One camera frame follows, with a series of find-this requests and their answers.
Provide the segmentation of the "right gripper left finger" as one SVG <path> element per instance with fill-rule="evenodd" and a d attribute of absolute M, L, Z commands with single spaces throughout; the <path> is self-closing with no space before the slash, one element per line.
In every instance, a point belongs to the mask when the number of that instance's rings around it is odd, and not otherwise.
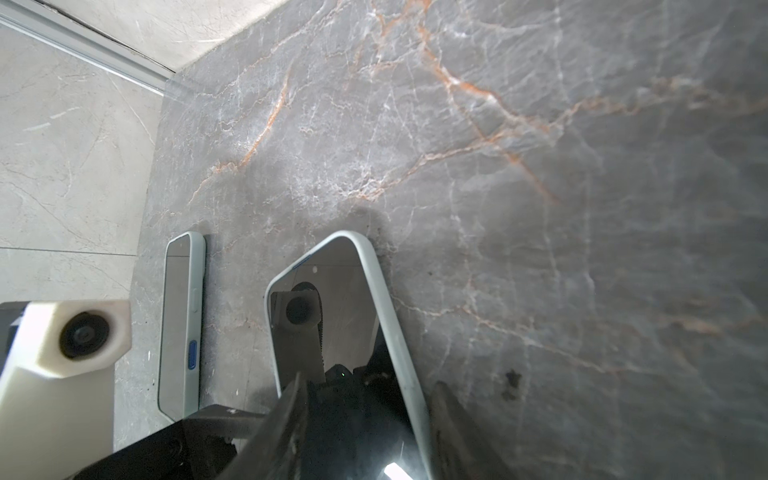
<path fill-rule="evenodd" d="M 301 373 L 219 479 L 299 479 L 308 424 L 307 381 Z"/>

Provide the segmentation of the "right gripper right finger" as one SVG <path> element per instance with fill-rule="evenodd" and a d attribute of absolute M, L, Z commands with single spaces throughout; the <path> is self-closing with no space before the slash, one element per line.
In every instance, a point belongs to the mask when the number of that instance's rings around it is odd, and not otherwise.
<path fill-rule="evenodd" d="M 435 384 L 428 408 L 438 479 L 516 478 L 445 382 Z"/>

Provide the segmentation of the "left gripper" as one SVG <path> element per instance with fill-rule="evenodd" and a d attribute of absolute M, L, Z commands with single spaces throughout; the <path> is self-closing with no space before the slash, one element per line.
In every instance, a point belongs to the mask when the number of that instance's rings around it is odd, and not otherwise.
<path fill-rule="evenodd" d="M 211 405 L 76 472 L 73 479 L 215 479 L 265 416 Z"/>

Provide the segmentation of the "black phone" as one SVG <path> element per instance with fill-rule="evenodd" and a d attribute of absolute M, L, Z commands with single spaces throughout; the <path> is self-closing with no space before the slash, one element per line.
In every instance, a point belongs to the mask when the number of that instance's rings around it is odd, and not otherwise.
<path fill-rule="evenodd" d="M 206 240 L 187 231 L 165 251 L 157 405 L 171 421 L 199 409 Z"/>
<path fill-rule="evenodd" d="M 371 242 L 337 231 L 265 295 L 281 392 L 301 378 L 303 479 L 433 479 L 429 413 Z"/>

